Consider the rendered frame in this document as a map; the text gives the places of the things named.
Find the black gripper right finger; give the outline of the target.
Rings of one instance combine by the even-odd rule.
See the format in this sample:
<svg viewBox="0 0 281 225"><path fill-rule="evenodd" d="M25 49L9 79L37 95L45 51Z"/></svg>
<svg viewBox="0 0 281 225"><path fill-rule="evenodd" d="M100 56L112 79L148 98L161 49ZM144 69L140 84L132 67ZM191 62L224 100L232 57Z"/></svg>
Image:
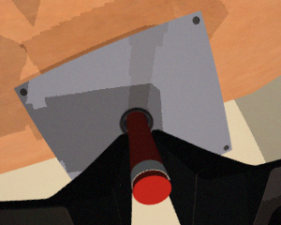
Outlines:
<svg viewBox="0 0 281 225"><path fill-rule="evenodd" d="M268 225L281 206L281 158L248 165L152 130L179 225Z"/></svg>

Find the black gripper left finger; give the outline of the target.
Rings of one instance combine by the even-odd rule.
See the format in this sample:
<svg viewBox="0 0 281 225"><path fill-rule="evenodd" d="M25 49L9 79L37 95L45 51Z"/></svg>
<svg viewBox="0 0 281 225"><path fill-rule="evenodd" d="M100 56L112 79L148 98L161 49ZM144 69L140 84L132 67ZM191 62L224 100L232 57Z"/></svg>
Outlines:
<svg viewBox="0 0 281 225"><path fill-rule="evenodd" d="M128 134L50 198L0 202L0 225L132 225Z"/></svg>

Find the grey metal panel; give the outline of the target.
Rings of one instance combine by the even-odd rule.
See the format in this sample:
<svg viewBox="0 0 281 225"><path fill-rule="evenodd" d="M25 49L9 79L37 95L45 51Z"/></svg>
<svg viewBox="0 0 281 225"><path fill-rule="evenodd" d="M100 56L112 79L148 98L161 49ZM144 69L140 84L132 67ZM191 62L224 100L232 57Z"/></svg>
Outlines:
<svg viewBox="0 0 281 225"><path fill-rule="evenodd" d="M126 116L217 155L231 149L212 46L198 10L111 42L14 87L70 179L121 134Z"/></svg>

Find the red peg with white band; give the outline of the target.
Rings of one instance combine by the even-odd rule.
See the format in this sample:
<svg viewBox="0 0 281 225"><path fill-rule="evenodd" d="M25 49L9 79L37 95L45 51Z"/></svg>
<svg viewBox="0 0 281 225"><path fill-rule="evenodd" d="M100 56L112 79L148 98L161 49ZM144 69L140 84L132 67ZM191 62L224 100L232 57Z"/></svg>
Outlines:
<svg viewBox="0 0 281 225"><path fill-rule="evenodd" d="M130 186L138 203L162 203L170 196L170 178L155 146L144 112L126 116L129 138Z"/></svg>

